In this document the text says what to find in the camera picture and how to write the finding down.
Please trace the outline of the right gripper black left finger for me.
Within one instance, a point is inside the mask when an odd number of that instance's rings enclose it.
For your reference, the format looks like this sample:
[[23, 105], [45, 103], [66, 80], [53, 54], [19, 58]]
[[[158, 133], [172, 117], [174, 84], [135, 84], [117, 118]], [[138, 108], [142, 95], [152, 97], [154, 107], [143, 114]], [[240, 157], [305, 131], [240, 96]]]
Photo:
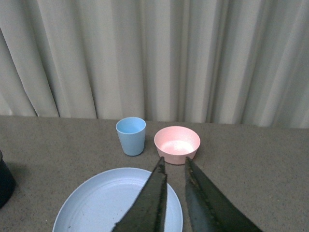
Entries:
[[162, 232], [167, 207], [167, 174], [161, 157], [145, 185], [126, 214], [113, 228], [114, 232]]

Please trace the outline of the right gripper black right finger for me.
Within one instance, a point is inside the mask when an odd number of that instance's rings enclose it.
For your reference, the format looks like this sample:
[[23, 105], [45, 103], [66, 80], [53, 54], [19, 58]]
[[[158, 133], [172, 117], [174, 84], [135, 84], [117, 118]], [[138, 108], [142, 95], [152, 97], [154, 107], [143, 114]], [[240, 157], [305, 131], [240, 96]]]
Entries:
[[185, 161], [185, 196], [194, 232], [260, 232], [190, 158]]

